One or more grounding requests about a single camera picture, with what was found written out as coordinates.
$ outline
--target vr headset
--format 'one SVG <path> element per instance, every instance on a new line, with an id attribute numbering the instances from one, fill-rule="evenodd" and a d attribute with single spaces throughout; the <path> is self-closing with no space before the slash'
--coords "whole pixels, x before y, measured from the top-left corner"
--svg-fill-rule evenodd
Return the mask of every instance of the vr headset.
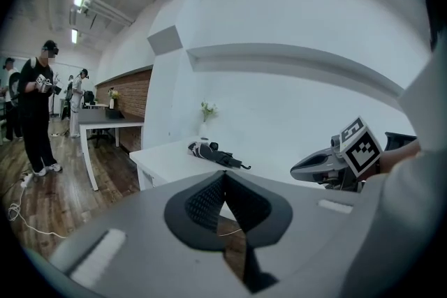
<path id="1" fill-rule="evenodd" d="M 53 40 L 48 40 L 44 46 L 42 46 L 42 51 L 48 51 L 53 53 L 54 55 L 58 55 L 59 49 L 57 48 L 57 44 Z"/>
<path id="2" fill-rule="evenodd" d="M 85 77 L 89 78 L 89 71 L 87 69 L 83 68 L 82 71 L 79 74 L 81 74 L 81 73 L 84 73 Z"/>

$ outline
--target table leg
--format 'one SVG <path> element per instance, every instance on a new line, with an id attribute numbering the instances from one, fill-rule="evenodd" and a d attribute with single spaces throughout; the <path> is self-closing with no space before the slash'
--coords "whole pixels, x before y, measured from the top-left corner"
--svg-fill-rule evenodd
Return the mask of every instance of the table leg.
<path id="1" fill-rule="evenodd" d="M 93 190 L 97 191 L 98 185 L 96 184 L 95 176 L 93 175 L 93 168 L 91 167 L 89 147 L 87 144 L 87 129 L 84 126 L 80 126 L 80 134 L 81 134 L 81 148 L 82 153 L 84 154 L 85 166 L 87 167 L 87 172 L 89 173 L 91 186 L 93 186 Z"/>
<path id="2" fill-rule="evenodd" d="M 138 173 L 138 183 L 140 184 L 140 191 L 146 189 L 152 189 L 154 187 L 154 182 L 152 181 L 152 177 L 145 172 L 143 172 L 140 167 L 137 167 Z"/>
<path id="3" fill-rule="evenodd" d="M 3 123 L 6 123 L 6 119 L 2 119 L 0 121 L 0 145 L 3 145 L 3 135 L 1 134 L 1 126 L 3 125 Z"/>
<path id="4" fill-rule="evenodd" d="M 119 128 L 115 128 L 115 146 L 119 147 Z"/>

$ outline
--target white table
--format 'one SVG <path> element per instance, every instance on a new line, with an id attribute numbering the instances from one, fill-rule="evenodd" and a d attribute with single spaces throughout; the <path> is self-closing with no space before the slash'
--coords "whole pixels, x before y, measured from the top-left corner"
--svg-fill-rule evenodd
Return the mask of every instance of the white table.
<path id="1" fill-rule="evenodd" d="M 108 107 L 109 105 L 104 105 L 102 103 L 95 103 L 94 105 L 91 105 L 90 103 L 86 104 L 87 107 Z"/>
<path id="2" fill-rule="evenodd" d="M 124 118 L 110 119 L 105 115 L 105 110 L 79 110 L 79 129 L 81 134 L 81 149 L 84 154 L 85 165 L 93 190 L 98 190 L 98 185 L 91 167 L 89 147 L 87 144 L 87 129 L 115 128 L 115 145 L 119 147 L 119 128 L 143 127 L 144 119 L 132 114 L 123 113 Z"/>
<path id="3" fill-rule="evenodd" d="M 133 151 L 131 159 L 137 165 L 140 190 L 151 189 L 172 181 L 181 180 L 194 175 L 214 173 L 217 170 L 232 170 L 236 173 L 246 172 L 258 177 L 281 181 L 291 185 L 308 186 L 324 189 L 317 183 L 294 180 L 289 167 L 276 167 L 266 158 L 250 158 L 250 154 L 238 153 L 237 148 L 222 148 L 233 153 L 235 159 L 244 165 L 251 165 L 250 170 L 224 167 L 205 159 L 188 154 L 188 144 L 200 141 L 199 137 L 190 137 L 179 142 L 168 143 L 158 147 Z M 235 220 L 228 205 L 222 207 L 221 215 Z"/>

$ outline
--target person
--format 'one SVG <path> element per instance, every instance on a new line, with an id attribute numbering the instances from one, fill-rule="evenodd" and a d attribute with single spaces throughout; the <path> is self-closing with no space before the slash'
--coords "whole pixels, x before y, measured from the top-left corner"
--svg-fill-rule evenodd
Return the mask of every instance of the person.
<path id="1" fill-rule="evenodd" d="M 73 95 L 73 75 L 70 75 L 68 77 L 68 86 L 67 89 L 64 91 L 65 93 L 65 104 L 66 104 L 66 108 L 67 108 L 67 117 L 68 119 L 71 118 L 71 111 L 70 111 L 70 101 L 71 101 L 71 97 Z"/>
<path id="2" fill-rule="evenodd" d="M 8 57 L 5 61 L 3 69 L 8 71 L 7 85 L 1 90 L 5 95 L 5 108 L 6 108 L 6 136 L 3 138 L 4 142 L 11 142 L 13 140 L 13 132 L 18 139 L 22 139 L 22 129 L 20 128 L 20 122 L 18 117 L 17 108 L 11 101 L 11 94 L 9 91 L 9 79 L 13 73 L 18 72 L 14 67 L 14 59 Z"/>
<path id="3" fill-rule="evenodd" d="M 376 174 L 389 173 L 395 165 L 405 159 L 413 158 L 420 152 L 419 141 L 415 140 L 399 149 L 385 151 L 379 159 L 378 165 L 371 166 L 366 172 L 360 175 L 360 179 L 366 180 Z"/>
<path id="4" fill-rule="evenodd" d="M 53 157 L 48 123 L 48 98 L 52 94 L 53 72 L 49 61 L 59 53 L 57 44 L 48 40 L 41 55 L 29 59 L 23 66 L 19 80 L 19 118 L 22 123 L 25 150 L 34 174 L 42 177 L 47 170 L 58 172 L 61 166 Z"/>
<path id="5" fill-rule="evenodd" d="M 70 103 L 71 104 L 70 136 L 72 138 L 80 137 L 78 115 L 82 98 L 82 80 L 85 79 L 88 76 L 88 74 L 89 71 L 87 71 L 84 68 L 73 81 L 72 86 L 73 95 L 71 97 L 71 103 Z"/>

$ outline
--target white wall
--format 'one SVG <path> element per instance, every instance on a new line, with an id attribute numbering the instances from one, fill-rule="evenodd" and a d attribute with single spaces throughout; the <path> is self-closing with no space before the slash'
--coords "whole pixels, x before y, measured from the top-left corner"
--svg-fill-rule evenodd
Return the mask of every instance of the white wall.
<path id="1" fill-rule="evenodd" d="M 183 49 L 156 57 L 147 95 L 142 148 L 197 135 L 201 82 Z"/>
<path id="2" fill-rule="evenodd" d="M 240 43 L 308 47 L 365 65 L 405 88 L 430 49 L 379 0 L 201 0 L 191 47 Z"/>
<path id="3" fill-rule="evenodd" d="M 5 57 L 30 58 L 38 56 L 46 40 L 53 40 L 59 48 L 58 64 L 96 70 L 100 53 L 71 43 L 71 32 L 53 33 L 43 22 L 31 23 L 25 17 L 5 20 L 0 29 L 0 53 Z"/>
<path id="4" fill-rule="evenodd" d="M 3 68 L 3 65 L 5 64 L 5 60 L 6 58 L 2 57 L 0 58 L 0 68 Z M 25 65 L 25 62 L 27 62 L 28 59 L 23 59 L 23 58 L 17 58 L 14 57 L 14 67 L 18 70 L 21 71 L 23 65 Z M 69 65 L 65 65 L 65 64 L 58 64 L 57 62 L 50 62 L 50 66 L 51 69 L 53 70 L 53 73 L 56 75 L 58 75 L 59 80 L 61 81 L 61 83 L 63 84 L 62 87 L 62 91 L 59 95 L 54 96 L 54 113 L 58 113 L 59 114 L 59 99 L 60 98 L 65 98 L 65 94 L 64 94 L 64 90 L 67 88 L 68 85 L 68 77 L 70 75 L 73 75 L 73 77 L 76 77 L 77 75 L 79 75 L 79 73 L 81 72 L 81 70 L 83 68 L 81 67 L 76 67 L 76 66 L 69 66 Z M 4 87 L 6 86 L 6 81 L 7 81 L 7 72 L 6 70 L 0 70 L 1 71 L 1 86 Z M 85 78 L 82 80 L 82 89 L 84 89 L 85 91 L 93 91 L 94 94 L 96 94 L 96 87 L 94 86 L 94 83 L 92 81 L 92 78 L 94 78 L 96 75 L 95 70 L 89 70 L 89 78 Z M 52 110 L 52 97 L 50 97 L 50 100 L 48 102 L 48 107 L 50 109 L 50 111 Z"/>
<path id="5" fill-rule="evenodd" d="M 137 20 L 106 47 L 101 55 L 95 84 L 154 64 L 155 54 L 147 36 L 165 1 L 157 0 L 146 7 Z"/>
<path id="6" fill-rule="evenodd" d="M 210 70 L 209 66 L 207 59 L 195 66 L 197 82 L 203 86 L 195 107 L 199 112 L 205 99 L 219 108 L 208 128 L 210 139 L 224 151 L 247 152 L 254 160 L 269 158 L 273 165 L 292 167 L 329 147 L 331 136 L 358 115 L 382 148 L 386 131 L 414 134 L 403 113 L 345 88 L 292 76 L 219 70 L 218 64 Z"/>

